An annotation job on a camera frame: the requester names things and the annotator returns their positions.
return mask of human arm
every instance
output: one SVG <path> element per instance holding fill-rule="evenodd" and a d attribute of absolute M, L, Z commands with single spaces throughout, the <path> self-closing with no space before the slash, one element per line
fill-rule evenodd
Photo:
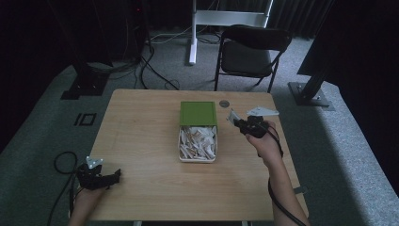
<path fill-rule="evenodd" d="M 279 153 L 279 145 L 272 137 L 272 135 L 278 137 L 274 129 L 276 125 L 272 121 L 268 121 L 268 123 L 272 128 L 269 128 L 268 133 L 262 138 L 255 138 L 251 135 L 246 135 L 246 138 L 248 142 L 255 147 L 264 164 L 269 169 L 270 185 L 276 199 L 288 212 L 304 224 L 310 225 L 294 193 L 288 171 Z M 274 202 L 273 216 L 276 225 L 297 225 L 288 218 Z"/>
<path fill-rule="evenodd" d="M 73 205 L 73 213 L 68 226 L 85 225 L 88 217 L 99 203 L 105 191 L 106 187 L 95 190 L 82 188 L 82 190 L 76 195 Z"/>

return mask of black chair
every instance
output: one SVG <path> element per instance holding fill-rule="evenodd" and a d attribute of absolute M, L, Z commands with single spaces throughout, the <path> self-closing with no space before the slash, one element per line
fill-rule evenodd
<path fill-rule="evenodd" d="M 220 74 L 259 78 L 261 81 L 271 76 L 270 92 L 276 71 L 279 66 L 279 57 L 291 43 L 292 36 L 288 31 L 253 27 L 247 25 L 232 25 L 222 33 L 217 57 L 215 72 L 215 89 Z M 273 60 L 269 51 L 276 51 Z"/>

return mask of metal base plate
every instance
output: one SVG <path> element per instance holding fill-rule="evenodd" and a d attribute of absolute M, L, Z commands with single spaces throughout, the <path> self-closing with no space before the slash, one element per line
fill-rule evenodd
<path fill-rule="evenodd" d="M 290 88 L 291 93 L 294 95 L 297 105 L 321 106 L 325 111 L 335 111 L 334 106 L 326 99 L 321 89 L 319 89 L 317 94 L 311 100 L 303 99 L 300 94 L 305 86 L 306 83 L 288 83 L 288 87 Z"/>
<path fill-rule="evenodd" d="M 99 73 L 90 88 L 81 88 L 76 78 L 70 90 L 64 91 L 61 100 L 78 100 L 80 96 L 101 96 L 108 81 L 109 73 Z"/>

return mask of small coin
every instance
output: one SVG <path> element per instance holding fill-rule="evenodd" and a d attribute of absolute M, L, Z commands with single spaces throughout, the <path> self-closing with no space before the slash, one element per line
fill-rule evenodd
<path fill-rule="evenodd" d="M 219 105 L 220 105 L 221 107 L 226 108 L 226 107 L 230 106 L 230 103 L 229 103 L 228 101 L 226 101 L 226 100 L 223 100 L 223 101 L 220 101 L 220 102 L 219 102 Z"/>

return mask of wooden table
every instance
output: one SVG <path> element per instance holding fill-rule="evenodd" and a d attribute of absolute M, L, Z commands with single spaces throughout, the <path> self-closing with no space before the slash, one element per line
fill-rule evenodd
<path fill-rule="evenodd" d="M 230 106 L 219 105 L 227 100 Z M 216 161 L 182 163 L 178 134 L 181 101 L 214 101 Z M 117 89 L 105 112 L 91 157 L 103 174 L 121 169 L 120 183 L 105 192 L 93 220 L 272 220 L 268 171 L 255 149 L 226 118 L 243 119 L 256 106 L 276 109 L 272 96 L 255 92 Z M 294 164 L 278 116 L 274 121 L 293 187 Z M 297 195 L 308 214 L 303 195 Z"/>

